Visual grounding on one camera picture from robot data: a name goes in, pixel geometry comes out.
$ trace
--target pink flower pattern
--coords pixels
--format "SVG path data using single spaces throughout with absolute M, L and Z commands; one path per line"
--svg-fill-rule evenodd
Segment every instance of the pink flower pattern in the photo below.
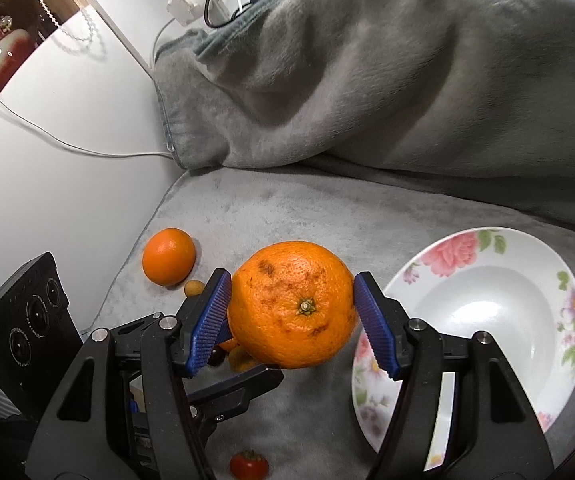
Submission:
M 554 422 L 552 420 L 552 415 L 550 415 L 549 413 L 538 412 L 538 415 L 536 416 L 538 417 L 538 421 L 541 424 L 541 428 L 543 431 L 547 431 Z
M 372 354 L 372 346 L 370 346 L 369 340 L 367 339 L 367 334 L 362 332 L 359 337 L 359 347 L 357 348 L 357 353 L 355 355 L 354 361 L 360 361 L 363 359 L 363 357 Z
M 563 323 L 573 323 L 575 320 L 575 288 L 570 291 L 565 305 L 561 309 L 561 318 Z
M 367 367 L 367 373 L 372 375 L 373 378 L 383 377 L 387 379 L 388 377 L 387 372 L 378 367 L 378 362 L 376 362 L 376 358 L 374 357 L 372 357 L 372 361 Z
M 371 406 L 361 408 L 359 415 L 365 422 L 367 430 L 376 437 L 384 435 L 390 424 L 390 421 L 385 419 L 382 412 Z
M 451 276 L 457 267 L 472 265 L 476 261 L 479 240 L 476 232 L 463 233 L 441 242 L 421 256 L 421 262 L 430 266 L 437 276 Z
M 419 271 L 414 269 L 414 267 L 417 267 L 418 265 L 419 264 L 411 264 L 410 267 L 405 269 L 405 272 L 403 273 L 403 280 L 408 285 L 411 285 L 420 278 Z

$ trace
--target gray fleece fabric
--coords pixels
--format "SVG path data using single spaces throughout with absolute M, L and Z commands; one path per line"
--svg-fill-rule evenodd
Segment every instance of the gray fleece fabric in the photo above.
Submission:
M 575 0 L 261 0 L 154 76 L 185 168 L 322 156 L 575 225 Z
M 262 247 L 301 239 L 338 254 L 354 274 L 369 270 L 386 286 L 430 243 L 481 226 L 516 228 L 540 238 L 575 275 L 575 232 L 509 208 L 298 166 L 190 171 L 168 191 L 136 241 L 93 327 L 178 310 L 183 287 L 156 286 L 141 268 L 146 242 L 167 227 L 183 229 L 194 239 L 197 263 L 188 279 L 206 282 L 216 267 L 233 272 Z M 206 448 L 218 479 L 232 478 L 229 459 L 245 447 L 267 456 L 272 480 L 367 477 L 376 453 L 361 433 L 351 401 L 357 335 L 325 365 L 285 370 L 276 390 L 253 400 L 247 413 L 219 424 Z M 196 390 L 231 375 L 227 364 L 206 367 L 186 387 Z M 575 390 L 546 436 L 555 463 L 561 463 L 575 447 Z

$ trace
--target black speaker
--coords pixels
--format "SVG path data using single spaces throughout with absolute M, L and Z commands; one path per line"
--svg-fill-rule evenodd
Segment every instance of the black speaker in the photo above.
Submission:
M 0 287 L 0 388 L 38 422 L 82 346 L 52 254 L 26 263 Z

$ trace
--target plate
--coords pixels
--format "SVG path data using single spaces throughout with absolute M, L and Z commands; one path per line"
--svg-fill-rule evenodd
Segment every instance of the plate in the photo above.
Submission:
M 575 278 L 562 258 L 527 233 L 501 227 L 469 229 L 415 256 L 383 293 L 439 332 L 470 338 L 490 332 L 519 378 L 547 431 L 575 385 Z M 454 392 L 443 374 L 439 413 L 426 469 L 443 462 Z M 378 451 L 400 383 L 379 369 L 365 331 L 352 368 L 359 425 Z

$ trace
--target small fruit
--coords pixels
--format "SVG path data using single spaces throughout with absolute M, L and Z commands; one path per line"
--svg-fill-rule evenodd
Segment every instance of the small fruit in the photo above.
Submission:
M 242 374 L 259 364 L 242 346 L 235 346 L 230 352 L 228 355 L 228 363 L 232 371 L 237 374 Z
M 228 323 L 239 345 L 261 363 L 319 365 L 356 327 L 352 275 L 317 244 L 271 245 L 234 273 Z
M 234 339 L 233 337 L 231 339 L 228 339 L 227 341 L 223 341 L 222 343 L 219 343 L 219 346 L 225 350 L 226 352 L 231 352 L 232 350 L 234 350 L 234 348 L 236 346 L 238 346 L 238 343 L 236 342 L 236 339 Z
M 199 280 L 189 280 L 189 282 L 183 286 L 183 292 L 185 292 L 185 295 L 189 298 L 190 296 L 198 296 L 203 292 L 204 288 L 206 288 L 206 286 L 203 285 L 203 282 L 199 282 Z
M 251 449 L 237 453 L 230 459 L 230 472 L 238 480 L 263 480 L 269 471 L 268 461 Z
M 192 270 L 197 251 L 192 238 L 180 229 L 164 229 L 143 249 L 141 264 L 151 282 L 171 286 L 183 281 Z

